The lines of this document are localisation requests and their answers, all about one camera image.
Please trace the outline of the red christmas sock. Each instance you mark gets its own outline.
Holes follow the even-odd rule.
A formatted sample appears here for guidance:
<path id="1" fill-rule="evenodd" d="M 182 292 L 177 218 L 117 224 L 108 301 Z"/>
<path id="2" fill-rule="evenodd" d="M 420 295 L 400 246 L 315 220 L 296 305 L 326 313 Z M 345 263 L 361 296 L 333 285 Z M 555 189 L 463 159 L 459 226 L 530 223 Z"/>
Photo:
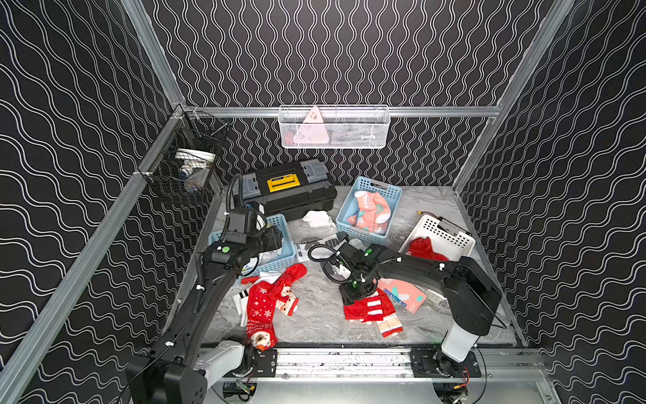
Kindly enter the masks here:
<path id="1" fill-rule="evenodd" d="M 436 252 L 432 245 L 432 240 L 429 237 L 417 237 L 410 242 L 407 254 L 420 259 L 427 259 L 432 261 L 448 261 L 448 258 Z"/>

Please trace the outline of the pink sock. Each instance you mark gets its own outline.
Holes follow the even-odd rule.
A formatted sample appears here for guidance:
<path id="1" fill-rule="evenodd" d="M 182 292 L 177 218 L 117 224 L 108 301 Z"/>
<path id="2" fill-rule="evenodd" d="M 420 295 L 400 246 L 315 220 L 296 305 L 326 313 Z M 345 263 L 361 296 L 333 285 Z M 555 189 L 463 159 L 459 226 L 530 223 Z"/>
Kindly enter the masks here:
<path id="1" fill-rule="evenodd" d="M 415 285 L 398 279 L 381 279 L 378 287 L 393 301 L 415 314 L 427 300 L 427 295 Z"/>
<path id="2" fill-rule="evenodd" d="M 365 232 L 384 236 L 390 225 L 392 212 L 380 193 L 358 190 L 354 193 L 358 208 L 346 218 L 349 225 Z"/>

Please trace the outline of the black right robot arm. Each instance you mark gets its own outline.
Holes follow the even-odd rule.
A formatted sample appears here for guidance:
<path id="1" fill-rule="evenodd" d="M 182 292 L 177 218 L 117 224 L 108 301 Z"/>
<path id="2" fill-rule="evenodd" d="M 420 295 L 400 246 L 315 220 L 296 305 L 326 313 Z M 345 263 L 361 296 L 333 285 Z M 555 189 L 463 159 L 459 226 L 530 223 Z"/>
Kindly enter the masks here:
<path id="1" fill-rule="evenodd" d="M 349 278 L 340 286 L 348 302 L 368 297 L 382 279 L 401 280 L 443 295 L 453 322 L 442 340 L 441 352 L 455 363 L 464 362 L 479 338 L 491 331 L 501 303 L 501 291 L 470 257 L 437 261 L 372 245 L 367 251 L 342 247 L 336 259 L 350 270 Z"/>

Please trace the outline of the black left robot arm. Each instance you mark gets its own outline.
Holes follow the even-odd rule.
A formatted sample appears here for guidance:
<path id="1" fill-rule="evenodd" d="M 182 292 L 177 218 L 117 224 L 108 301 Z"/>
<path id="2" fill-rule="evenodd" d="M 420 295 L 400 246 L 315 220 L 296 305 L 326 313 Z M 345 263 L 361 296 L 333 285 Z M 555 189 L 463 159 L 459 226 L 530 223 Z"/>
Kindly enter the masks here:
<path id="1" fill-rule="evenodd" d="M 205 370 L 196 370 L 200 346 L 213 316 L 243 267 L 259 254 L 282 247 L 283 234 L 264 213 L 242 206 L 229 210 L 220 239 L 200 254 L 197 279 L 159 341 L 126 367 L 132 403 L 201 403 Z"/>

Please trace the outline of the light blue left basket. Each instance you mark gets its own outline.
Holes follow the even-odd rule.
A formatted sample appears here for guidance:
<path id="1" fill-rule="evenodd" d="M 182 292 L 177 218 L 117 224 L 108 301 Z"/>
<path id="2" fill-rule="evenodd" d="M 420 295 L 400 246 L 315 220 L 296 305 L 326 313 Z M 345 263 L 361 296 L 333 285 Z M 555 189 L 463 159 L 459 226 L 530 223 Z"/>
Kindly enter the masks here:
<path id="1" fill-rule="evenodd" d="M 262 254 L 284 250 L 284 240 L 284 233 L 262 212 L 235 208 L 228 213 L 220 238 L 203 251 L 200 269 L 207 277 L 250 274 L 253 261 L 259 265 Z"/>

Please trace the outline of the light blue basket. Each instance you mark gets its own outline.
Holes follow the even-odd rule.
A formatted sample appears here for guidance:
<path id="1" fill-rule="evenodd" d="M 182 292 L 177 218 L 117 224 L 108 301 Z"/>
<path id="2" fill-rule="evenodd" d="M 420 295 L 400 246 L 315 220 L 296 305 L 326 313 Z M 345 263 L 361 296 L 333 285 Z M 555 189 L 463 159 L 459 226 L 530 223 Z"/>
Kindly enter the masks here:
<path id="1" fill-rule="evenodd" d="M 357 177 L 336 217 L 336 227 L 368 243 L 387 244 L 402 189 Z"/>
<path id="2" fill-rule="evenodd" d="M 207 277 L 250 274 L 253 261 L 259 265 L 262 254 L 284 250 L 284 240 L 284 233 L 262 212 L 235 208 L 228 213 L 220 238 L 203 251 L 200 269 Z"/>

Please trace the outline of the light blue right basket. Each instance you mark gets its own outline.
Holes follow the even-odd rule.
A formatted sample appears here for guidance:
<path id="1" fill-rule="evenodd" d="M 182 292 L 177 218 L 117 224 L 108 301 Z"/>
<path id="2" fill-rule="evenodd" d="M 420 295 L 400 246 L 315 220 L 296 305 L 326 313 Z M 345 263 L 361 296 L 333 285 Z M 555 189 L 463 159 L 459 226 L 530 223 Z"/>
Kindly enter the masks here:
<path id="1" fill-rule="evenodd" d="M 402 189 L 357 177 L 336 217 L 336 227 L 368 243 L 387 244 Z"/>

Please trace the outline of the white perforated basket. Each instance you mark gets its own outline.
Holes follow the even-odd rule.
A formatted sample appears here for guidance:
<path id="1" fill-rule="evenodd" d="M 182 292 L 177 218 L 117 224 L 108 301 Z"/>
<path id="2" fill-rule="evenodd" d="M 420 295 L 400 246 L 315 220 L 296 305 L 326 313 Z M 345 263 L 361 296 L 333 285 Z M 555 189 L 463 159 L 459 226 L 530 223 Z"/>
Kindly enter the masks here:
<path id="1" fill-rule="evenodd" d="M 417 237 L 429 237 L 437 253 L 445 255 L 449 260 L 457 261 L 462 256 L 470 256 L 474 246 L 474 238 L 464 229 L 452 222 L 440 217 L 437 218 L 429 213 L 422 215 L 422 218 L 405 239 L 399 252 L 407 253 L 410 242 Z M 422 304 L 435 306 L 440 311 L 448 311 L 447 298 L 435 291 L 424 291 L 427 300 Z"/>

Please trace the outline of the red striped cuff sock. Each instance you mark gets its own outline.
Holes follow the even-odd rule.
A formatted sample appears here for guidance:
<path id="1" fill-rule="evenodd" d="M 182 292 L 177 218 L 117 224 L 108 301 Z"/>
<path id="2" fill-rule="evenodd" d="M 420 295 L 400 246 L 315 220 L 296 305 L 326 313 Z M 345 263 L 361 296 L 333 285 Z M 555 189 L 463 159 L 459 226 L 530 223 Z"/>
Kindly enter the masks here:
<path id="1" fill-rule="evenodd" d="M 345 318 L 355 323 L 374 323 L 383 338 L 403 332 L 403 325 L 398 318 L 395 306 L 381 289 L 371 296 L 343 306 Z"/>

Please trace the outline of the pink sock on table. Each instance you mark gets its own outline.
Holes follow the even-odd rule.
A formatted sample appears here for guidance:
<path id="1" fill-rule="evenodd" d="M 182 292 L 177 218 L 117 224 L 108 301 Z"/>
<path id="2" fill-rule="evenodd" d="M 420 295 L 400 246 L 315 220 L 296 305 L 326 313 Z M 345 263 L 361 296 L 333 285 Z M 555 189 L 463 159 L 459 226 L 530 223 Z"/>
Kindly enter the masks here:
<path id="1" fill-rule="evenodd" d="M 427 295 L 415 285 L 398 279 L 381 279 L 378 287 L 393 301 L 415 314 L 427 300 Z"/>

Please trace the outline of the plain white sock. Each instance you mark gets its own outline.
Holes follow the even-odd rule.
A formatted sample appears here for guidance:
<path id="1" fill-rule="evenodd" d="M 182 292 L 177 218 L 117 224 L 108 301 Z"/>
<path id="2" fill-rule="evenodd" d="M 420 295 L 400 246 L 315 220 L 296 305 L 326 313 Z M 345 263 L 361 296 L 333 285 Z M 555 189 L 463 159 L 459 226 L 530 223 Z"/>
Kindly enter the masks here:
<path id="1" fill-rule="evenodd" d="M 309 210 L 303 217 L 303 221 L 308 224 L 310 228 L 326 227 L 333 229 L 336 224 L 330 215 L 324 210 Z"/>

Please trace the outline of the black plastic toolbox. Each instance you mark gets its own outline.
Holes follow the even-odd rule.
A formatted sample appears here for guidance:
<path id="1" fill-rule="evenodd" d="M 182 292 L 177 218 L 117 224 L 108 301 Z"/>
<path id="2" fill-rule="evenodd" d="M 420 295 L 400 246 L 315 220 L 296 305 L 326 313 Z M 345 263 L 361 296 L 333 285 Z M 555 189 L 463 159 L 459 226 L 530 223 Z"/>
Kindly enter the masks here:
<path id="1" fill-rule="evenodd" d="M 261 207 L 265 216 L 288 222 L 309 211 L 329 211 L 337 197 L 328 167 L 319 159 L 286 163 L 242 176 L 243 201 Z"/>

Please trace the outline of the red santa sock front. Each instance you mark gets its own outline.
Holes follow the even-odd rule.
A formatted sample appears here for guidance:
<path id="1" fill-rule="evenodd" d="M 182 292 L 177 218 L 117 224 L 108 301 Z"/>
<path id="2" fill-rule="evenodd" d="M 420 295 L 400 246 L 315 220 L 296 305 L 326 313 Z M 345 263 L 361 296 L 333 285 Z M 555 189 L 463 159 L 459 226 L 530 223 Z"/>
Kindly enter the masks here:
<path id="1" fill-rule="evenodd" d="M 304 264 L 295 264 L 278 275 L 261 277 L 249 289 L 246 332 L 255 349 L 266 351 L 278 343 L 274 315 L 279 312 L 284 316 L 293 316 L 299 298 L 292 291 L 292 286 L 307 273 Z"/>

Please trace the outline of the pink triangle card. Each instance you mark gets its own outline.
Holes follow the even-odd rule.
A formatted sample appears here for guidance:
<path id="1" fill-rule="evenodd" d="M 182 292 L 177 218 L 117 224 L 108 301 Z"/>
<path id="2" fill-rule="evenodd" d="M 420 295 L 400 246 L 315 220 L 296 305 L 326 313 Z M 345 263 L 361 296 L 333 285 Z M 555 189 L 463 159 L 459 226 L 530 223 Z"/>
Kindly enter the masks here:
<path id="1" fill-rule="evenodd" d="M 326 145 L 329 141 L 330 135 L 321 110 L 318 106 L 313 106 L 299 125 L 294 136 L 294 143 L 298 146 L 316 146 Z"/>

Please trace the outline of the clear wall-mounted bin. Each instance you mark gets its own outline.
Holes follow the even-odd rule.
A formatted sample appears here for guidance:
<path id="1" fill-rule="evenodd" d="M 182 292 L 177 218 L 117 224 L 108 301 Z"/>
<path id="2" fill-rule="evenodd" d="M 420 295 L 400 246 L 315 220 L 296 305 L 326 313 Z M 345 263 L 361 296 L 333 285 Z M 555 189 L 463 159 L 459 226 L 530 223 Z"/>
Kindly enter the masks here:
<path id="1" fill-rule="evenodd" d="M 294 136 L 313 106 L 321 110 L 330 141 L 326 145 L 298 146 Z M 278 123 L 282 146 L 292 149 L 381 149 L 390 130 L 386 105 L 282 105 Z"/>

